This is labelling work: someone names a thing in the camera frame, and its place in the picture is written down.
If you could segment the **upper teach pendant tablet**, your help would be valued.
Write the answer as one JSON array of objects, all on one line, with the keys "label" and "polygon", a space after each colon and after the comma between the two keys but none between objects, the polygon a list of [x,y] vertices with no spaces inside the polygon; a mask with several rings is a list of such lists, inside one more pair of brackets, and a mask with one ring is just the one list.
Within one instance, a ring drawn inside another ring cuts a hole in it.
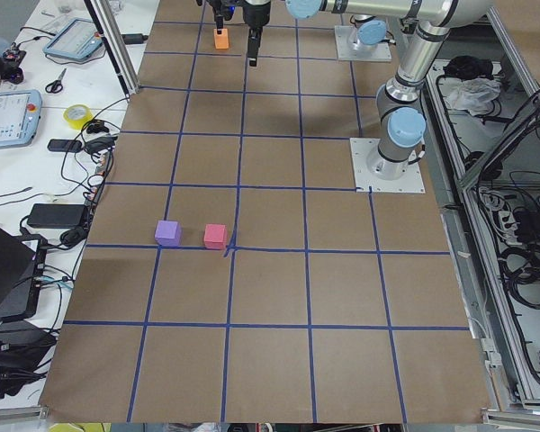
[{"label": "upper teach pendant tablet", "polygon": [[103,45],[91,20],[74,18],[68,22],[42,49],[57,59],[84,63]]}]

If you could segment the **pink foam cube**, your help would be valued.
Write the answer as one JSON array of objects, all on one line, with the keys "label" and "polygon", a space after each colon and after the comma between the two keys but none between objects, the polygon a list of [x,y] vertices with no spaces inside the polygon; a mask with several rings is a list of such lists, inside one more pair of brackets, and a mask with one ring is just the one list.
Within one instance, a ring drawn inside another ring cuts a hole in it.
[{"label": "pink foam cube", "polygon": [[207,249],[223,250],[228,243],[228,230],[224,224],[207,224],[203,244]]}]

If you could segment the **yellow tape roll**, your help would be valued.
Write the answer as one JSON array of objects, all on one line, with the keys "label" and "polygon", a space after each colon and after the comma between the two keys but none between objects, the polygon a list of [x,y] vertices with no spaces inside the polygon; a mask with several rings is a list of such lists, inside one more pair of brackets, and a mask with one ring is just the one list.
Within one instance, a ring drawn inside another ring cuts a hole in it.
[{"label": "yellow tape roll", "polygon": [[84,104],[74,104],[63,112],[63,118],[71,129],[80,131],[89,123],[94,115],[90,108]]}]

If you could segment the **black power adapter brick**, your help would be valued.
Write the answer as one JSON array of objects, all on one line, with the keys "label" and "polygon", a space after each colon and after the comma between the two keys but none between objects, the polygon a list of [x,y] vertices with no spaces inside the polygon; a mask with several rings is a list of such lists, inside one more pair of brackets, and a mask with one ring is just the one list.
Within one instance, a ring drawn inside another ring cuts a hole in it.
[{"label": "black power adapter brick", "polygon": [[63,229],[81,224],[86,215],[83,204],[35,203],[27,224],[33,228]]}]

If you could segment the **lower teach pendant tablet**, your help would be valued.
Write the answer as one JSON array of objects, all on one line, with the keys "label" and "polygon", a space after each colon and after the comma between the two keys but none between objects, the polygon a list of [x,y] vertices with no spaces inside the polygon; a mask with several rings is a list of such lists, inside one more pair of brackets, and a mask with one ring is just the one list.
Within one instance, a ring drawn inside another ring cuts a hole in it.
[{"label": "lower teach pendant tablet", "polygon": [[0,149],[29,145],[38,129],[42,98],[37,90],[0,93]]}]

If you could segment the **orange foam cube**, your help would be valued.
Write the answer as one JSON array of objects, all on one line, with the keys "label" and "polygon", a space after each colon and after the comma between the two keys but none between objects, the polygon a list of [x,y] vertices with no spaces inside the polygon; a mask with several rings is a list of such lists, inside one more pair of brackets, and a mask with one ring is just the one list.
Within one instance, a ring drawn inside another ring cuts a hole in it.
[{"label": "orange foam cube", "polygon": [[226,28],[214,29],[213,40],[216,50],[227,50],[230,47],[229,33]]}]

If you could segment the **black laptop computer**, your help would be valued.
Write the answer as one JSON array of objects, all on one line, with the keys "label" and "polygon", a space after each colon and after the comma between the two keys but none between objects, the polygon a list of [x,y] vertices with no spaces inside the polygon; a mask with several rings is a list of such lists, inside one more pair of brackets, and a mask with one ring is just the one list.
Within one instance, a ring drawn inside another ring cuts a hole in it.
[{"label": "black laptop computer", "polygon": [[13,236],[0,228],[0,321],[24,320],[36,313],[45,245],[39,234]]}]

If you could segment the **brown paper table cover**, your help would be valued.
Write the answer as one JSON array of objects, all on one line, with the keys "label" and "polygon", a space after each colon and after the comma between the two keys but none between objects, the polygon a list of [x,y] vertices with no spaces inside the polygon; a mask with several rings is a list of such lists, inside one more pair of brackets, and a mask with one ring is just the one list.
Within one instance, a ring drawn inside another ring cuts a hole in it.
[{"label": "brown paper table cover", "polygon": [[481,420],[433,193],[355,189],[349,141],[380,135],[399,61],[338,60],[341,21],[274,2],[249,67],[240,19],[220,52],[207,6],[159,4],[40,398],[51,419]]}]

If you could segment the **black handled scissors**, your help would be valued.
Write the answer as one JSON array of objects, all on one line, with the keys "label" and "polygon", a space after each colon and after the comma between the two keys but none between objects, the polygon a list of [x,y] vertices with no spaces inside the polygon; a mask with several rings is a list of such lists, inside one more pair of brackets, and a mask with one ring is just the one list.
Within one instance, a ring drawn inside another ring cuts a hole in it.
[{"label": "black handled scissors", "polygon": [[44,87],[44,90],[47,94],[56,95],[63,90],[64,86],[62,81],[66,72],[67,70],[64,68],[56,79],[54,79]]}]

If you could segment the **purple foam cube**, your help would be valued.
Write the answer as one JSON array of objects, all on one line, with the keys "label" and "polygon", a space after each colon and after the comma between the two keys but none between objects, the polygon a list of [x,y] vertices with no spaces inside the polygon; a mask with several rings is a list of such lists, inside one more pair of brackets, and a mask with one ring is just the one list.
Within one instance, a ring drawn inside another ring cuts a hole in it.
[{"label": "purple foam cube", "polygon": [[178,221],[159,220],[155,230],[155,241],[162,247],[177,247],[180,245],[182,228]]}]

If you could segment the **aluminium frame post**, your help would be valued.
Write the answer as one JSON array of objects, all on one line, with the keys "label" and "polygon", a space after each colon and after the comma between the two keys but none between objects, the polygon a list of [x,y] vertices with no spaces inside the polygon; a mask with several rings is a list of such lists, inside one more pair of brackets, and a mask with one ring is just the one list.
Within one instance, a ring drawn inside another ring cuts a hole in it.
[{"label": "aluminium frame post", "polygon": [[109,2],[106,0],[85,0],[84,3],[102,38],[122,91],[127,97],[135,95],[140,90],[140,81]]}]

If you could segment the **black power strip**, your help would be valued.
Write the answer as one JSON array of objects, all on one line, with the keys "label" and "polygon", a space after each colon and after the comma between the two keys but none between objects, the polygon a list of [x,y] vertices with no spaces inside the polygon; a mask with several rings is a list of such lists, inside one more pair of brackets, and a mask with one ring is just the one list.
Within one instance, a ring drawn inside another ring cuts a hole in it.
[{"label": "black power strip", "polygon": [[86,179],[85,197],[85,226],[90,228],[96,208],[101,201],[106,180],[114,165],[113,149],[108,148],[95,152],[91,156],[95,163],[94,173]]}]

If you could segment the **black and white cloth pile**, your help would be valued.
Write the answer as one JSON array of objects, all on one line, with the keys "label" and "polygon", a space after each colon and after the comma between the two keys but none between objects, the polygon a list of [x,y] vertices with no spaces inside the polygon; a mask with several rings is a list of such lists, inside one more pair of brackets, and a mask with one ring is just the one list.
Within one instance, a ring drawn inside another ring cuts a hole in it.
[{"label": "black and white cloth pile", "polygon": [[444,67],[445,77],[460,83],[445,98],[450,110],[465,111],[472,116],[489,114],[501,93],[501,83],[494,79],[491,60],[474,56],[457,56]]}]

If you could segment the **teach pendant tablet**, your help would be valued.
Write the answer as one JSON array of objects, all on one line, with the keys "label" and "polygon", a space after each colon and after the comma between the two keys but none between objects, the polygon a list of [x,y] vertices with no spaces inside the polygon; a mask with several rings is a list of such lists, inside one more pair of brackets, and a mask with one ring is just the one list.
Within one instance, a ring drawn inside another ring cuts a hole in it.
[{"label": "teach pendant tablet", "polygon": [[91,20],[74,18],[68,22],[42,49],[57,59],[84,63],[103,45]]},{"label": "teach pendant tablet", "polygon": [[38,129],[42,98],[37,90],[0,93],[0,149],[29,145]]}]

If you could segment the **black smartphone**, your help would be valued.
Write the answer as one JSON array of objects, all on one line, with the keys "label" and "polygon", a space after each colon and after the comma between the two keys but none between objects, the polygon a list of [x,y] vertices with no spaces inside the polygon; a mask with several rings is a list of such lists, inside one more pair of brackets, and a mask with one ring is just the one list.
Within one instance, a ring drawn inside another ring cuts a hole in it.
[{"label": "black smartphone", "polygon": [[51,139],[47,145],[50,152],[78,153],[82,149],[82,142],[77,139]]}]

